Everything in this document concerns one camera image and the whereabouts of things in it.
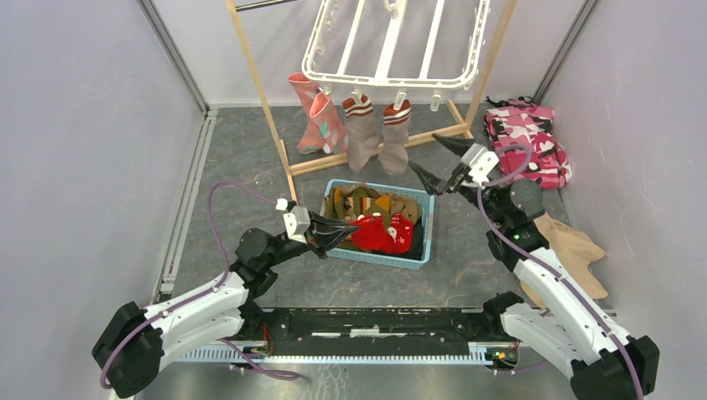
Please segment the pink sock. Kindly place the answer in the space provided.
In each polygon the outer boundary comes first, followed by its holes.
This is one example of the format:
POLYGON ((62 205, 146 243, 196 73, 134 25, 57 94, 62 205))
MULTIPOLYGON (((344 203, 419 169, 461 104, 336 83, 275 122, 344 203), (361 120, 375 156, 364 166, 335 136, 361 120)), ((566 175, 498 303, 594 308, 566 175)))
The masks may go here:
POLYGON ((322 137, 317 125, 309 116, 313 101, 320 92, 317 83, 309 80, 301 72, 296 72, 288 76, 288 82, 298 96, 305 117, 307 118, 307 127, 304 130, 297 149, 300 154, 315 153, 323 149, 324 138, 322 137))
POLYGON ((323 150, 327 154, 345 153, 348 148, 346 127, 338 115, 332 100, 318 92, 308 112, 318 135, 323 139, 323 150))

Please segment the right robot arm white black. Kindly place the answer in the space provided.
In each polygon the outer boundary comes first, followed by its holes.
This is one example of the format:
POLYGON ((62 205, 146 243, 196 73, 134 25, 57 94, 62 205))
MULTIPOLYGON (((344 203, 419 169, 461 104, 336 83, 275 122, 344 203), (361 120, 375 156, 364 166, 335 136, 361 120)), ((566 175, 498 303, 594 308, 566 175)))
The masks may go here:
POLYGON ((507 292, 484 304, 484 334, 508 335, 529 345, 568 380, 578 399, 642 399, 654 391, 659 349, 647 336, 633 337, 571 276, 536 219, 544 212, 538 183, 519 170, 502 175, 494 151, 472 139, 437 136, 459 157, 451 176, 436 177, 414 165, 427 193, 458 193, 481 213, 494 257, 544 302, 547 316, 507 292))

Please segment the white clip hanger frame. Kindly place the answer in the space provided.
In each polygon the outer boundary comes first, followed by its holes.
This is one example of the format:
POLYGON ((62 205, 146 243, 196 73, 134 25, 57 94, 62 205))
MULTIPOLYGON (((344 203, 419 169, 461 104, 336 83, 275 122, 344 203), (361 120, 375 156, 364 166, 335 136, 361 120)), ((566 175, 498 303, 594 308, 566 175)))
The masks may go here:
POLYGON ((456 77, 431 77, 430 68, 436 50, 443 16, 447 3, 436 1, 430 26, 422 32, 424 51, 419 71, 412 77, 396 77, 391 73, 394 55, 404 33, 405 18, 414 9, 414 1, 382 1, 376 8, 387 18, 383 42, 378 51, 375 69, 368 74, 352 73, 348 70, 354 58, 354 47, 363 32, 363 21, 368 1, 357 1, 353 13, 347 17, 338 12, 339 1, 322 1, 316 14, 313 30, 301 62, 301 70, 306 78, 317 82, 326 94, 334 85, 347 85, 352 88, 352 97, 362 101, 364 88, 396 89, 395 106, 398 108, 406 99, 409 91, 430 91, 430 108, 436 111, 441 103, 443 92, 467 91, 479 74, 479 57, 485 44, 484 34, 490 12, 490 1, 480 1, 474 9, 474 19, 460 74, 456 77), (317 62, 326 58, 325 39, 333 33, 336 20, 350 22, 345 44, 341 50, 338 65, 333 72, 325 72, 317 67, 317 62))

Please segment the red sock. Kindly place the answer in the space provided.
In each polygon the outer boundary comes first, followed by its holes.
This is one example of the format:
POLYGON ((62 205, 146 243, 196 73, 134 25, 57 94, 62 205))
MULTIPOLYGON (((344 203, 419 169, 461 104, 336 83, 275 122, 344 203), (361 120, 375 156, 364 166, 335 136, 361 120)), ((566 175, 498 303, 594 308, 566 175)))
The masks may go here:
POLYGON ((392 254, 406 253, 412 247, 414 224, 400 213, 394 214, 387 229, 392 239, 389 252, 392 254))
POLYGON ((382 253, 391 253, 394 250, 394 238, 385 228, 382 217, 363 216, 349 225, 356 228, 351 234, 351 241, 356 247, 382 253))

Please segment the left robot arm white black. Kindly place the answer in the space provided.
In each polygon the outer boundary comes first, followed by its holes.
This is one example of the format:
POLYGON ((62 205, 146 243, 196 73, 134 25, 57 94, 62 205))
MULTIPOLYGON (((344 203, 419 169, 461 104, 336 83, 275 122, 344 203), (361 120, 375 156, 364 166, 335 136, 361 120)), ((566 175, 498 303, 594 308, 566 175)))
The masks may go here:
POLYGON ((358 230, 351 222, 327 219, 300 206, 283 220, 285 230, 279 235, 260 228, 245 231, 235 261, 204 285, 147 307, 135 302, 119 307, 91 351, 101 369, 100 386, 129 398, 192 350, 235 335, 255 338, 262 318, 254 300, 277 280, 273 267, 305 253, 325 259, 358 230))

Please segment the grey brown striped sock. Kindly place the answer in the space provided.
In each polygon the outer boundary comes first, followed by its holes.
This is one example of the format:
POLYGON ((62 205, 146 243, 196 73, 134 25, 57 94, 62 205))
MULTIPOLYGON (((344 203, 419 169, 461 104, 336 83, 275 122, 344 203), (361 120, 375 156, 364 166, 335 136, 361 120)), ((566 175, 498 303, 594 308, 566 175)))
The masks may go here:
POLYGON ((351 170, 358 173, 379 145, 379 130, 374 105, 364 94, 360 102, 347 98, 342 102, 347 129, 347 159, 351 170))

